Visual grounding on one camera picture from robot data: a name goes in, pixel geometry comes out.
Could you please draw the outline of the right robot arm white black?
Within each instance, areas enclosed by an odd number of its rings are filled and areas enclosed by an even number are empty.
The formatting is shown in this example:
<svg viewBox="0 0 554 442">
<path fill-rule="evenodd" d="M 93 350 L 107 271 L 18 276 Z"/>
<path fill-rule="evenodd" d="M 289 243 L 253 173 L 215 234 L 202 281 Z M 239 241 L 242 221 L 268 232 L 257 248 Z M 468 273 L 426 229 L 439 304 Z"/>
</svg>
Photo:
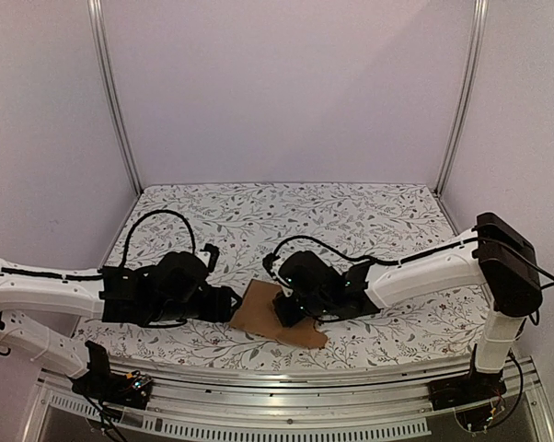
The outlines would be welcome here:
<svg viewBox="0 0 554 442">
<path fill-rule="evenodd" d="M 494 213 L 449 242 L 396 260 L 362 256 L 340 273 L 315 252 L 283 259 L 278 244 L 262 266 L 282 291 L 273 302 L 280 323 L 304 318 L 354 320 L 399 302 L 464 285 L 488 288 L 491 308 L 465 375 L 433 381 L 433 399 L 450 404 L 480 401 L 506 392 L 503 368 L 525 319 L 540 309 L 543 273 L 534 246 Z"/>
</svg>

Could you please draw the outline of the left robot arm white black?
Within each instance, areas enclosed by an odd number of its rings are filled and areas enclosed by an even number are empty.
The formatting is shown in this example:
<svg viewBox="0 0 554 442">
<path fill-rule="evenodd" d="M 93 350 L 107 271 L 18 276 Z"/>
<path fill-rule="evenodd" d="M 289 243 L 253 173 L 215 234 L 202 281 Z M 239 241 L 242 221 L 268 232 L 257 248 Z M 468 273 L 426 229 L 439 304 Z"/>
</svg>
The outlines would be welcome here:
<svg viewBox="0 0 554 442">
<path fill-rule="evenodd" d="M 186 320 L 228 323 L 242 304 L 230 287 L 207 278 L 219 252 L 169 252 L 156 265 L 63 271 L 0 259 L 0 345 L 18 348 L 43 367 L 85 386 L 101 400 L 119 392 L 107 351 L 75 344 L 27 317 L 29 311 L 63 313 L 143 329 L 173 329 Z"/>
</svg>

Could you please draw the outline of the brown cardboard box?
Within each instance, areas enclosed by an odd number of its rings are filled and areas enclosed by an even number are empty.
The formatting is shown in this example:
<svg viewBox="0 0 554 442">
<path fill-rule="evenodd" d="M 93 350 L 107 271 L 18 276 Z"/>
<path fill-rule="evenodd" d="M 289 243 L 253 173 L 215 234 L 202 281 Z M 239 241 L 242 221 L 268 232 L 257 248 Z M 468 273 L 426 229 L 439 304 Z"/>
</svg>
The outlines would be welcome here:
<svg viewBox="0 0 554 442">
<path fill-rule="evenodd" d="M 316 329 L 314 320 L 302 319 L 291 328 L 280 323 L 272 304 L 280 291 L 276 284 L 252 279 L 245 290 L 242 305 L 228 322 L 229 327 L 299 348 L 325 348 L 328 337 Z"/>
</svg>

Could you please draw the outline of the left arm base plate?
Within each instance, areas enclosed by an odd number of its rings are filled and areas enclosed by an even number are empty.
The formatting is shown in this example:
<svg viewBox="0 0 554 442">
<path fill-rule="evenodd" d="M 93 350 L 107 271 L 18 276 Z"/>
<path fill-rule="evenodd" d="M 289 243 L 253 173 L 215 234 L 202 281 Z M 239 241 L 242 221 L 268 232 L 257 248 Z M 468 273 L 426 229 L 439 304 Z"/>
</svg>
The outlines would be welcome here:
<svg viewBox="0 0 554 442">
<path fill-rule="evenodd" d="M 115 404 L 145 410 L 149 403 L 154 379 L 139 370 L 126 374 L 110 372 L 97 375 L 91 372 L 81 378 L 71 379 L 72 390 L 100 404 Z"/>
</svg>

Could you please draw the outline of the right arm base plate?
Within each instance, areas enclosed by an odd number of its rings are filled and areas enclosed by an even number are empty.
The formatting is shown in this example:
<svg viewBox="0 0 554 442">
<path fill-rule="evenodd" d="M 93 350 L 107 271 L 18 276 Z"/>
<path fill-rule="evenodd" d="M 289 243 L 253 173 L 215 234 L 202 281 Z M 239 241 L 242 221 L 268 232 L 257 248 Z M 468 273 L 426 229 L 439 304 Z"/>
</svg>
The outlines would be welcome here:
<svg viewBox="0 0 554 442">
<path fill-rule="evenodd" d="M 462 375 L 443 378 L 427 384 L 428 400 L 435 411 L 450 409 L 503 395 L 507 389 L 500 375 L 480 378 Z"/>
</svg>

